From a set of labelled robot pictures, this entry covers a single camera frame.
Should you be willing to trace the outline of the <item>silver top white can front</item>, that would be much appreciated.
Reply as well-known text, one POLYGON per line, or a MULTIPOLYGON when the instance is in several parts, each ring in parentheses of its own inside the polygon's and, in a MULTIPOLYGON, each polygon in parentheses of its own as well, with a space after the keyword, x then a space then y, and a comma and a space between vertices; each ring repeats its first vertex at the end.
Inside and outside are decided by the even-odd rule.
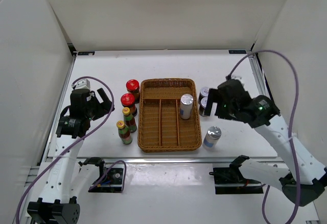
POLYGON ((208 149, 213 149, 221 138, 221 129, 217 126, 211 126, 207 129, 202 146, 208 149))

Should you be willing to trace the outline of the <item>purple lid dark jar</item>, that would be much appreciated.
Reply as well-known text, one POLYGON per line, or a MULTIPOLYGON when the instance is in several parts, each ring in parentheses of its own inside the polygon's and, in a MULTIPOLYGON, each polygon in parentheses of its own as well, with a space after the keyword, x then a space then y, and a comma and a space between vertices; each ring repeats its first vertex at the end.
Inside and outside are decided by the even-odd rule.
POLYGON ((198 97, 198 104, 201 103, 201 100, 205 97, 208 97, 208 93, 209 93, 209 87, 202 87, 200 89, 200 93, 199 93, 199 97, 198 97))
POLYGON ((200 116, 205 116, 205 108, 207 105, 207 97, 203 97, 200 101, 200 105, 199 105, 199 115, 200 116))

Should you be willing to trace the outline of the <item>yellow cap sauce bottle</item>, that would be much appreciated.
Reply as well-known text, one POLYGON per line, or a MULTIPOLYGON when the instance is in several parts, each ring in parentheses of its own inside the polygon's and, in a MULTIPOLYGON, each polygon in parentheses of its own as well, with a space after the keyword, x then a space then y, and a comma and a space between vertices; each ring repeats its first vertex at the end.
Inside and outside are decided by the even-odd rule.
POLYGON ((131 144, 132 143, 132 137, 130 135, 130 131, 125 125, 125 123, 122 120, 119 120, 116 123, 116 127, 118 129, 119 137, 123 144, 131 144))
POLYGON ((127 126, 128 130, 131 132, 131 133, 134 133, 136 132, 137 130, 137 125, 136 125, 136 122, 135 122, 135 118, 133 117, 133 115, 131 114, 131 111, 128 107, 124 107, 122 109, 122 113, 123 113, 123 116, 124 116, 124 123, 125 125, 127 126))

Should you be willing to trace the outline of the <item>yellow cap sauce bottle front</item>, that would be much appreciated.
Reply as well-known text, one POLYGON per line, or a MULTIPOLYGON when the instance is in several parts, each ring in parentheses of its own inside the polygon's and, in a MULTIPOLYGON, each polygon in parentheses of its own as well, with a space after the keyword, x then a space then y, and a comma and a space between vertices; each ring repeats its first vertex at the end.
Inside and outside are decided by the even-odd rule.
POLYGON ((130 131, 125 125, 125 123, 122 120, 119 120, 116 123, 116 127, 118 129, 119 137, 123 144, 131 144, 132 143, 132 137, 130 135, 130 131))

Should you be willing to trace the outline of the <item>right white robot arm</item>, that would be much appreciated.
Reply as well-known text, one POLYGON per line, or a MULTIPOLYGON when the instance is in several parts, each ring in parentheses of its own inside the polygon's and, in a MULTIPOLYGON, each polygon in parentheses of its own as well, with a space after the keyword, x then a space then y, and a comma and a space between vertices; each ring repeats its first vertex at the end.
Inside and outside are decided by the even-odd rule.
POLYGON ((256 180, 280 190, 288 200, 303 207, 316 200, 326 188, 326 166, 316 160, 288 126, 275 103, 264 95, 252 98, 239 80, 229 79, 208 92, 205 115, 213 103, 220 119, 248 124, 267 140, 286 164, 277 169, 240 155, 229 165, 235 183, 256 180))

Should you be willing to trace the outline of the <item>red lid sauce jar rear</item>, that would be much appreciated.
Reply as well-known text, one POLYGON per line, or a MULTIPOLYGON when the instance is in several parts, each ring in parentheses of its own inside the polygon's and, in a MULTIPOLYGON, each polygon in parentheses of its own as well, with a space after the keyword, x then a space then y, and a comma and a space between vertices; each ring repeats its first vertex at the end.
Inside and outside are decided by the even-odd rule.
POLYGON ((140 99, 140 85, 139 82, 135 79, 130 79, 126 83, 126 89, 129 93, 131 93, 134 96, 135 103, 139 103, 140 99))

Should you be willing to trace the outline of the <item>wicker divided basket tray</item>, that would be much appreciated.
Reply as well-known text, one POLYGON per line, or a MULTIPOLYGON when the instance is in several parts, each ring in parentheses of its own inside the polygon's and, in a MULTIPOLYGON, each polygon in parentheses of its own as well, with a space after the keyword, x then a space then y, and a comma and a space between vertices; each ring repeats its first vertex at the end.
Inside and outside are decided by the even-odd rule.
POLYGON ((196 98, 193 80, 165 78, 142 81, 137 144, 143 152, 186 152, 201 146, 197 102, 192 105, 189 119, 180 116, 180 99, 184 94, 196 98))

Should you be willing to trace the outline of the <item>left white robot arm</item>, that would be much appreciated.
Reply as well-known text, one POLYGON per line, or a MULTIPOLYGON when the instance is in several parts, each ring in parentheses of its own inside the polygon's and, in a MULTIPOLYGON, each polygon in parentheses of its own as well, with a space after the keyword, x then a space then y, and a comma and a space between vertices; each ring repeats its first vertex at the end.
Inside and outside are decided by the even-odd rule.
POLYGON ((91 121, 108 118, 113 110, 113 98, 103 88, 73 89, 70 105, 60 113, 53 160, 37 177, 48 174, 45 186, 37 201, 30 201, 27 207, 27 213, 36 223, 77 223, 80 205, 71 184, 77 155, 91 121))

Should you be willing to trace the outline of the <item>red lid sauce jar front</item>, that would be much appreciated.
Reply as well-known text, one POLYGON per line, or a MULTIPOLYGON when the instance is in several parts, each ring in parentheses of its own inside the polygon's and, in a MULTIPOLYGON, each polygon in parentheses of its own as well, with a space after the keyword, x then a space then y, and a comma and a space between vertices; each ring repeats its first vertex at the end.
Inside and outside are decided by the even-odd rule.
POLYGON ((123 107, 128 107, 133 116, 137 115, 137 107, 135 105, 135 98, 131 93, 125 93, 121 96, 121 104, 123 107))

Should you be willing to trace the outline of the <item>silver white can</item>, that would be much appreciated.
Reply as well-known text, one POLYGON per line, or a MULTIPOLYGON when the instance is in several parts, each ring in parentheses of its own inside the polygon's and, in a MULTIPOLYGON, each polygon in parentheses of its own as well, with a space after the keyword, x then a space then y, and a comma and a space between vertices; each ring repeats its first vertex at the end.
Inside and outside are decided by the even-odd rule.
POLYGON ((207 129, 202 146, 208 149, 213 149, 221 138, 221 129, 217 126, 211 126, 207 129))
POLYGON ((184 94, 180 99, 180 116, 182 119, 191 117, 194 98, 190 94, 184 94))

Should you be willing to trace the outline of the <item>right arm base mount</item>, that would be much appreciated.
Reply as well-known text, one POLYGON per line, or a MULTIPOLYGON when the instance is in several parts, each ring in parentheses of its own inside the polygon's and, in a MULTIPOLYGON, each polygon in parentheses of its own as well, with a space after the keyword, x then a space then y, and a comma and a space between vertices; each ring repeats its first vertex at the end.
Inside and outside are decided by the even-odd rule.
POLYGON ((216 195, 263 194, 264 184, 244 178, 239 171, 242 163, 248 159, 250 159, 248 156, 240 155, 228 167, 214 167, 209 172, 214 178, 216 195))

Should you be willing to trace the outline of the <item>yellow cap sauce bottle rear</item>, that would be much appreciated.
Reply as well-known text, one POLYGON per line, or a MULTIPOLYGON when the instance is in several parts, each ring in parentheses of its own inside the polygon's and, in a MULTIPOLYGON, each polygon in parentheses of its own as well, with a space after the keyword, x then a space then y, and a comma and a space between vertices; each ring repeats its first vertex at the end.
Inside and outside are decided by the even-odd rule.
POLYGON ((135 118, 133 117, 133 115, 131 114, 131 111, 128 107, 124 107, 122 109, 122 113, 123 113, 123 116, 124 116, 124 123, 125 125, 127 126, 128 130, 131 132, 131 133, 134 133, 136 132, 137 130, 137 125, 136 125, 136 122, 135 122, 135 118))

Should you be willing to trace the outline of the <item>purple lid dark jar front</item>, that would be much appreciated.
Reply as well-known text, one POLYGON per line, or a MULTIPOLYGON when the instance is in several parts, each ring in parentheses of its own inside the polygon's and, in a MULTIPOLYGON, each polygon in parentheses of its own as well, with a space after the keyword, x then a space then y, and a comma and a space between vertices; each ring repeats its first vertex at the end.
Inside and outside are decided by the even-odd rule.
POLYGON ((205 116, 205 108, 207 105, 207 97, 203 97, 200 101, 200 105, 199 105, 199 115, 200 116, 205 116))

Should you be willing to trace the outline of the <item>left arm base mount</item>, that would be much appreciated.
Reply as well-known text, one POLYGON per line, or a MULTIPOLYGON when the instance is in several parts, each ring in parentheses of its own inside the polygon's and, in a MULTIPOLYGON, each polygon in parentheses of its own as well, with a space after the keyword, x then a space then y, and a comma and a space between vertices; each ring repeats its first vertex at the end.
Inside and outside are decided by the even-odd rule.
POLYGON ((99 157, 87 158, 84 162, 79 161, 80 166, 94 165, 99 169, 99 177, 91 184, 90 193, 122 193, 125 188, 127 164, 118 160, 106 167, 105 160, 99 157))

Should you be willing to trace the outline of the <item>red lid sauce jar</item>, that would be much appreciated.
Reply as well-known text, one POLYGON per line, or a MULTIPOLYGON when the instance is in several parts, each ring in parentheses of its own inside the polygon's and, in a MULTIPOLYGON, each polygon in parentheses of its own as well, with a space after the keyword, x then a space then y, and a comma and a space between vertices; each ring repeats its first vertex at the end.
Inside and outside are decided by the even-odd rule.
POLYGON ((137 115, 137 107, 135 105, 135 98, 131 93, 125 93, 121 96, 121 104, 123 107, 128 107, 133 116, 137 115))
POLYGON ((135 79, 130 79, 126 83, 126 89, 129 93, 131 93, 134 96, 135 103, 139 103, 140 99, 140 85, 139 82, 135 79))

